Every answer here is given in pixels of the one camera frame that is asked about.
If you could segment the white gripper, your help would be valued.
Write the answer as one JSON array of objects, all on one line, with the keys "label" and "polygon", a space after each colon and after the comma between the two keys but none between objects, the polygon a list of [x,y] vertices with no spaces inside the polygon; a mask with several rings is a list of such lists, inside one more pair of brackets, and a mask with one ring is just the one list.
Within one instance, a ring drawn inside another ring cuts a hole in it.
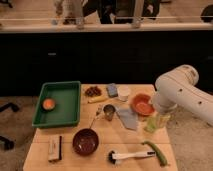
[{"label": "white gripper", "polygon": [[155,108],[156,116],[155,116],[155,127],[157,129],[164,128],[168,121],[171,118],[171,114],[174,111],[173,108]]}]

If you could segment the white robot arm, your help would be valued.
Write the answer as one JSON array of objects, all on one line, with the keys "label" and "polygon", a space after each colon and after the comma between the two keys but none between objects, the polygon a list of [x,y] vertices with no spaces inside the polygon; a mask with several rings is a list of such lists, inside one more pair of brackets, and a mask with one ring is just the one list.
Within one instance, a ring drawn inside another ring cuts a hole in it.
[{"label": "white robot arm", "polygon": [[213,95],[198,89],[198,80],[198,71],[191,65],[180,65],[160,75],[151,98],[154,109],[165,115],[181,106],[213,126]]}]

